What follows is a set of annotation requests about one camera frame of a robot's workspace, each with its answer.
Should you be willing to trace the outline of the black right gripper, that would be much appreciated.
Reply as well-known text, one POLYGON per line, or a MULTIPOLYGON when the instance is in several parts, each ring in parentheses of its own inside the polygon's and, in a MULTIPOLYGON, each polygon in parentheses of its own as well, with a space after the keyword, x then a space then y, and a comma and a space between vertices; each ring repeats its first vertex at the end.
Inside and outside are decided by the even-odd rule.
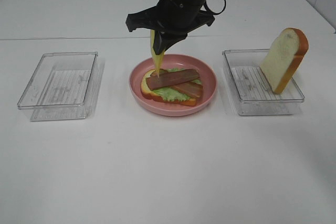
POLYGON ((129 14, 126 25, 130 32, 138 28, 154 30, 153 50, 160 55, 186 39, 187 33, 211 26, 215 18, 201 10, 206 0, 159 0, 156 6, 129 14))

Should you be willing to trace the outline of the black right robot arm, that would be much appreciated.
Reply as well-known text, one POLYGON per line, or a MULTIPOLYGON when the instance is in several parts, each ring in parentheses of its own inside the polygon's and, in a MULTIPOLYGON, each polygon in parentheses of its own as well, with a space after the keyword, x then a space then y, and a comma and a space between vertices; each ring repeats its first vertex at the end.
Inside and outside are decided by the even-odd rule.
POLYGON ((128 14, 125 23, 130 32, 138 28, 152 30, 151 48, 159 55, 184 40, 193 30, 203 25, 211 26, 216 15, 206 0, 159 0, 151 8, 128 14))

